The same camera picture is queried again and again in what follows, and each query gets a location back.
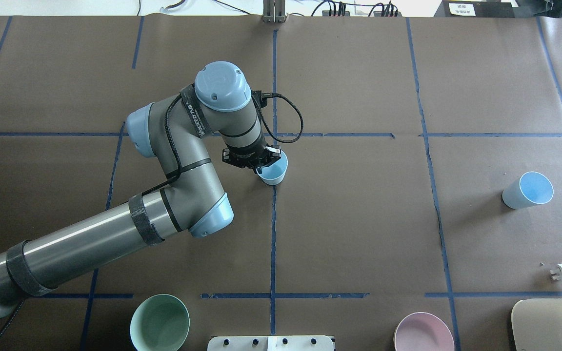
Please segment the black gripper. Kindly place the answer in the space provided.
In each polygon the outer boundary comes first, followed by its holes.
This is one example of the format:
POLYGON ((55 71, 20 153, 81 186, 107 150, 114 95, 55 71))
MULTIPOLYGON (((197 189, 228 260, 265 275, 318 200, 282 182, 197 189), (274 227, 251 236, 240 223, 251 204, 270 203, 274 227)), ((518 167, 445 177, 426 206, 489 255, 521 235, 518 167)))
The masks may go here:
POLYGON ((223 149, 221 160, 232 166, 252 169, 259 177, 265 167, 272 166, 281 159, 278 146, 254 146, 245 148, 227 147, 223 149))

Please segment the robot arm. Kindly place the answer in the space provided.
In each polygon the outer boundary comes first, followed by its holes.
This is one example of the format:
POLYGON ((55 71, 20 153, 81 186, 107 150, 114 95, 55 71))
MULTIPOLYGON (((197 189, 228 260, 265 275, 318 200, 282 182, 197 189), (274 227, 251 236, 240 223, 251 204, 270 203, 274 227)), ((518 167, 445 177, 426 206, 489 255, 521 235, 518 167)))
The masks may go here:
POLYGON ((173 97, 150 103, 126 120, 143 157, 158 160, 165 182, 128 201, 44 237, 0 253, 0 319, 20 302, 188 231, 205 237, 227 227, 234 213, 203 142, 219 133, 221 160, 259 174, 281 158, 268 144, 261 109, 277 93, 252 90, 227 61, 207 64, 173 97))

